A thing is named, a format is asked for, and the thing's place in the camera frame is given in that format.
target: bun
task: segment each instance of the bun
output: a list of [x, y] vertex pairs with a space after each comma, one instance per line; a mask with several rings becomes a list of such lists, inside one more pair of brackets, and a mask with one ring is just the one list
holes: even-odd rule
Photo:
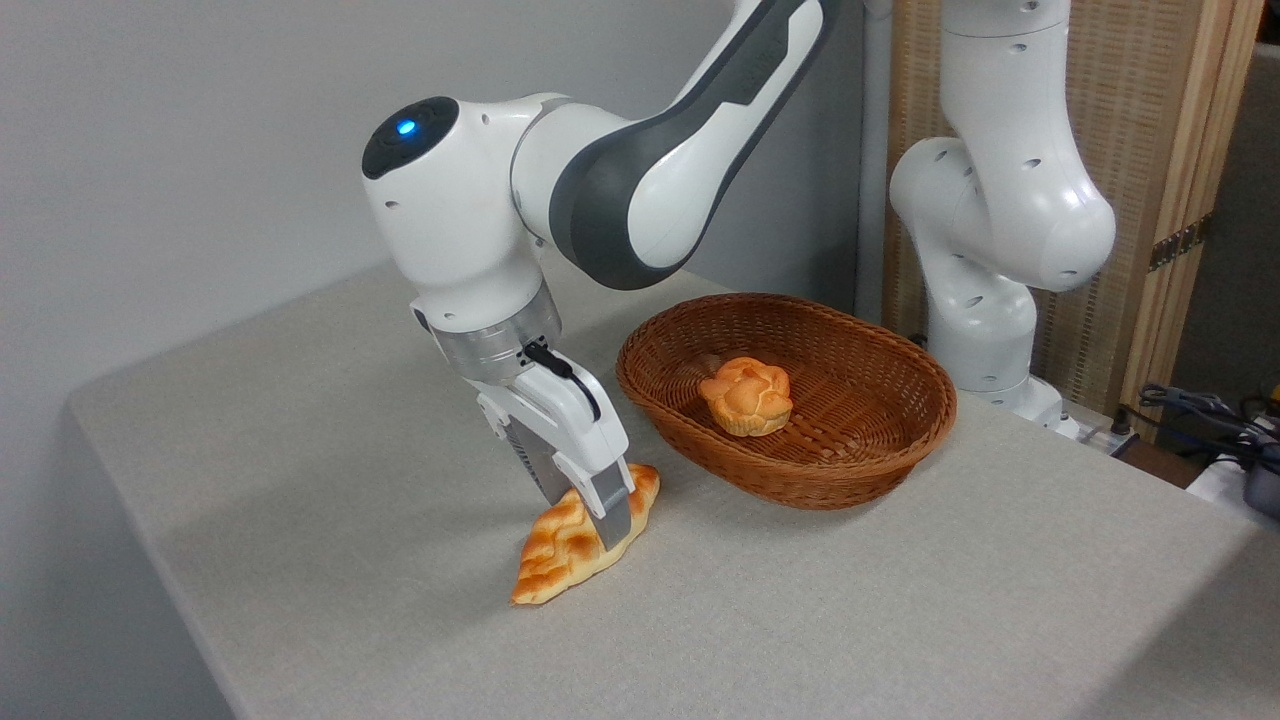
[[754, 357], [724, 363], [698, 386], [719, 427], [737, 437], [767, 436], [791, 418], [791, 379], [776, 365]]

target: croissant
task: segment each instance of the croissant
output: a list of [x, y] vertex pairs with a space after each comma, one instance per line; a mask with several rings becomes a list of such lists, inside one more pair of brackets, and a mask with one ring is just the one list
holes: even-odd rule
[[605, 551], [582, 497], [576, 489], [564, 493], [550, 510], [539, 515], [520, 552], [520, 575], [511, 591], [512, 605], [541, 605], [622, 557], [631, 541], [649, 524], [649, 509], [658, 497], [658, 470], [632, 465], [636, 489], [627, 498], [631, 532], [613, 550]]
[[791, 418], [791, 379], [787, 372], [754, 357], [724, 363], [716, 377], [698, 386], [712, 416], [737, 437], [767, 436]]

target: gray wall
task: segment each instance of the gray wall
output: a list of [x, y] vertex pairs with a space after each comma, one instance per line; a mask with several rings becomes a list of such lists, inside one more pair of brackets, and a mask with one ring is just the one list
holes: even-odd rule
[[[727, 0], [0, 0], [0, 716], [219, 716], [60, 415], [113, 369], [388, 258], [367, 133], [426, 95], [660, 109]], [[849, 309], [860, 6], [692, 269]]]

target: brown basket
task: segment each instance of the brown basket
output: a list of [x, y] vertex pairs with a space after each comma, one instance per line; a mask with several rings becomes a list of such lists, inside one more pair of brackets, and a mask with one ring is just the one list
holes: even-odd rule
[[[698, 383], [750, 355], [791, 375], [791, 420], [765, 437], [730, 436]], [[636, 328], [618, 383], [681, 455], [746, 492], [836, 510], [897, 487], [955, 423], [946, 372], [911, 342], [783, 295], [713, 295]]]

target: hinge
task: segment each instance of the hinge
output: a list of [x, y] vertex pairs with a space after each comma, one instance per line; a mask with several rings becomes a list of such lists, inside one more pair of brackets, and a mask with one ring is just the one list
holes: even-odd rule
[[1213, 213], [1208, 213], [1190, 225], [1157, 242], [1151, 249], [1151, 265], [1148, 265], [1147, 272], [1156, 272], [1164, 268], [1178, 258], [1190, 252], [1197, 245], [1204, 242], [1208, 238], [1210, 222], [1212, 219]]

